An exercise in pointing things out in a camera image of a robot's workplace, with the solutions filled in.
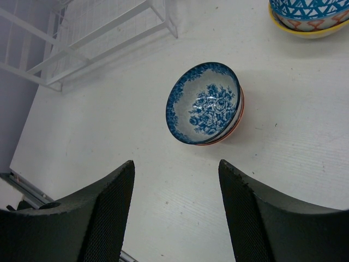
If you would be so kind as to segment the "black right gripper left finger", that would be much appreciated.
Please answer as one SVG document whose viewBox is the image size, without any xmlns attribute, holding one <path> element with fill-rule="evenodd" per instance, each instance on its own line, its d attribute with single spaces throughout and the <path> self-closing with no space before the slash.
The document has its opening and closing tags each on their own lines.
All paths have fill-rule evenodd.
<svg viewBox="0 0 349 262">
<path fill-rule="evenodd" d="M 134 261 L 122 250 L 135 164 L 39 209 L 1 211 L 1 261 Z"/>
</svg>

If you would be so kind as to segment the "yellow teal patterned bowl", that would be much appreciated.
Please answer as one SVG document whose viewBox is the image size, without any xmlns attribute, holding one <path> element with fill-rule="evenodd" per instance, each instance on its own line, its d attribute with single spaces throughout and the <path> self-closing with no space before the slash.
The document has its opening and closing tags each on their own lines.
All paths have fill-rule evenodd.
<svg viewBox="0 0 349 262">
<path fill-rule="evenodd" d="M 327 28 L 320 31 L 312 31 L 312 32 L 302 32 L 302 31 L 295 31 L 290 28 L 288 28 L 282 21 L 277 17 L 275 11 L 272 9 L 271 5 L 268 4 L 268 12 L 269 16 L 272 19 L 273 23 L 282 31 L 289 33 L 290 35 L 293 35 L 298 38 L 303 39 L 320 39 L 327 37 L 331 34 L 334 34 L 338 32 L 339 30 L 343 29 L 344 27 L 348 26 L 348 20 L 344 21 L 334 27 Z"/>
</svg>

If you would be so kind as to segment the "orange floral bowl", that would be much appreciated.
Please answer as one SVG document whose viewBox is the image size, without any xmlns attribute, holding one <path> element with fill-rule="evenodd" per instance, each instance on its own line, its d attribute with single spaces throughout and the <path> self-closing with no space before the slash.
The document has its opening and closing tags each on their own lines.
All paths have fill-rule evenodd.
<svg viewBox="0 0 349 262">
<path fill-rule="evenodd" d="M 240 87 L 240 103 L 239 103 L 239 107 L 238 107 L 238 112 L 235 115 L 235 117 L 233 118 L 233 123 L 231 123 L 226 129 L 225 131 L 219 135 L 217 138 L 204 143 L 204 144 L 198 144 L 198 146 L 209 146 L 209 145 L 213 145 L 216 144 L 218 142 L 223 141 L 224 139 L 228 138 L 229 135 L 238 127 L 241 118 L 243 116 L 244 113 L 244 108 L 245 108 L 245 97 L 244 97 L 244 92 L 243 89 Z"/>
</svg>

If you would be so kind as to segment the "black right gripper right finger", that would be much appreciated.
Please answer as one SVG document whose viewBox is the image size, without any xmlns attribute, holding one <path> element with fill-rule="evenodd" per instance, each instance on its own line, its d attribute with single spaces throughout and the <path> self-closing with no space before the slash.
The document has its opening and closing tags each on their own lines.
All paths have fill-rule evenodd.
<svg viewBox="0 0 349 262">
<path fill-rule="evenodd" d="M 311 204 L 219 163 L 236 261 L 348 261 L 348 211 Z"/>
</svg>

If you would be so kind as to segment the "blue triangle pattern bowl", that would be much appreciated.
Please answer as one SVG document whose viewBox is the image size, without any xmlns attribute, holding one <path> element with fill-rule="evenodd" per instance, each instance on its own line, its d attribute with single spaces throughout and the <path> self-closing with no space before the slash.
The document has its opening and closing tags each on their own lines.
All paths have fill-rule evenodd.
<svg viewBox="0 0 349 262">
<path fill-rule="evenodd" d="M 295 31 L 311 32 L 348 20 L 348 0 L 270 0 L 278 19 Z"/>
</svg>

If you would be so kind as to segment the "dark navy bowl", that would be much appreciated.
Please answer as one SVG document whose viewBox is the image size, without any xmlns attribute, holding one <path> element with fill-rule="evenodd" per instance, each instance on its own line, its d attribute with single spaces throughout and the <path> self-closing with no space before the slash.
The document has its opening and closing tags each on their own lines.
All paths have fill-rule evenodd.
<svg viewBox="0 0 349 262">
<path fill-rule="evenodd" d="M 180 142 L 203 145 L 222 137 L 237 122 L 242 90 L 234 71 L 219 62 L 205 62 L 185 72 L 166 104 L 166 124 Z"/>
</svg>

